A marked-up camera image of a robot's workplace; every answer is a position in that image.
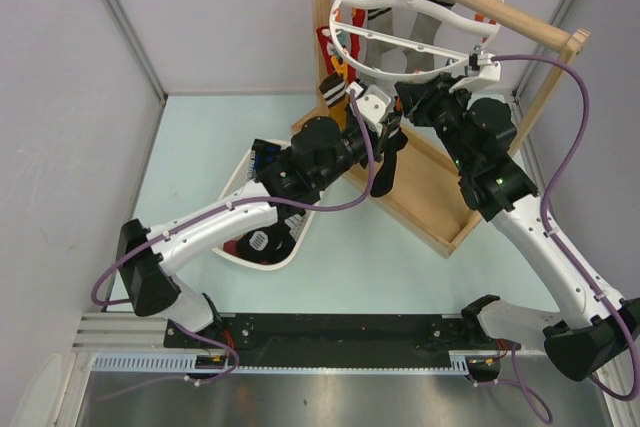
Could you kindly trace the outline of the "white round clip hanger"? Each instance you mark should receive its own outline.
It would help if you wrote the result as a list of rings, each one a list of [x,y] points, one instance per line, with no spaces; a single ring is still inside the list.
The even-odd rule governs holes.
[[[461,5],[451,10],[426,0],[334,0],[328,27],[335,48],[334,59],[347,64],[363,80],[427,81],[441,73],[465,74],[469,56],[485,51],[497,36],[497,21]],[[367,11],[393,9],[393,34],[384,35],[366,27]],[[442,22],[432,45],[409,39],[416,16],[421,13]],[[366,42],[384,41],[396,49],[385,53],[382,66],[365,64]],[[434,69],[407,73],[405,48],[434,55]]]

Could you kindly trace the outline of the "mustard brown striped sock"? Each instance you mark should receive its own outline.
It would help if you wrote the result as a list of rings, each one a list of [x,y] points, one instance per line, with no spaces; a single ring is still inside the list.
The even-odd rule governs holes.
[[[328,116],[338,124],[340,131],[344,131],[347,126],[346,88],[346,81],[336,72],[326,77],[319,86],[319,92],[328,108]]]

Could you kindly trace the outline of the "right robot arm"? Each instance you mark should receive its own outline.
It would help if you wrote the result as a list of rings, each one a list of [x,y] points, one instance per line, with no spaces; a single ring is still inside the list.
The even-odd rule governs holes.
[[[462,338],[473,348],[504,339],[542,350],[565,377],[585,380],[627,349],[625,330],[638,337],[639,302],[624,299],[587,264],[574,264],[581,255],[542,213],[538,188],[508,153],[517,134],[510,107],[472,99],[458,81],[445,73],[396,83],[402,112],[413,125],[435,130],[466,205],[518,249],[558,307],[541,311],[486,295],[463,309]]]

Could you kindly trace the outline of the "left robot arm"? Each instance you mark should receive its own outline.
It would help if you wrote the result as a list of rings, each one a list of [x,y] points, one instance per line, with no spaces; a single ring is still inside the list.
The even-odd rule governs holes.
[[[163,316],[185,327],[199,346],[214,344],[221,334],[215,306],[184,284],[178,271],[234,237],[319,210],[321,192],[353,166],[380,160],[399,124],[397,113],[387,114],[379,127],[354,116],[346,128],[330,117],[314,117],[285,148],[256,140],[253,174],[230,195],[164,224],[126,222],[118,243],[126,303],[138,317]]]

